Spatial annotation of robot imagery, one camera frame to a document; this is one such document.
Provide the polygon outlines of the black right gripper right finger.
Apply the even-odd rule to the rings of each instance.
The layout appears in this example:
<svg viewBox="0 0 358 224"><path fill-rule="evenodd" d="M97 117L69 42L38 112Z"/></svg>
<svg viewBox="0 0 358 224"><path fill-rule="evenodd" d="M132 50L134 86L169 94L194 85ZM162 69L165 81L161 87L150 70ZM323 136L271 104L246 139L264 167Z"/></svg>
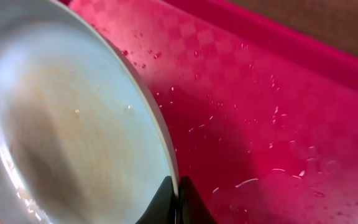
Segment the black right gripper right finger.
<svg viewBox="0 0 358 224"><path fill-rule="evenodd" d="M179 184L177 207L179 224L216 224L189 177L182 177Z"/></svg>

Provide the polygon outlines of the white plate back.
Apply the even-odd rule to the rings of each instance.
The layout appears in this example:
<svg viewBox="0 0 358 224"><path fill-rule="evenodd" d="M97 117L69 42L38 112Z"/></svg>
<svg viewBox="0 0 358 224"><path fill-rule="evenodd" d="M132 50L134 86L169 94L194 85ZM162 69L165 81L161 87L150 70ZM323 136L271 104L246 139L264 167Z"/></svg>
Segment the white plate back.
<svg viewBox="0 0 358 224"><path fill-rule="evenodd" d="M0 223L136 223L178 168L128 59L58 1L0 1Z"/></svg>

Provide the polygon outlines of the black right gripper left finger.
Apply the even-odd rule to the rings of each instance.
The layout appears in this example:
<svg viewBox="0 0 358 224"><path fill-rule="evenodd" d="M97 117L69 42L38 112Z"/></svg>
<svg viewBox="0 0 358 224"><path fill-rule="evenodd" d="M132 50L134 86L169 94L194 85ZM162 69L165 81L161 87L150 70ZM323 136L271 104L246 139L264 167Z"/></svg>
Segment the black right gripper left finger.
<svg viewBox="0 0 358 224"><path fill-rule="evenodd" d="M175 224L176 197L171 176L163 179L160 187L136 224Z"/></svg>

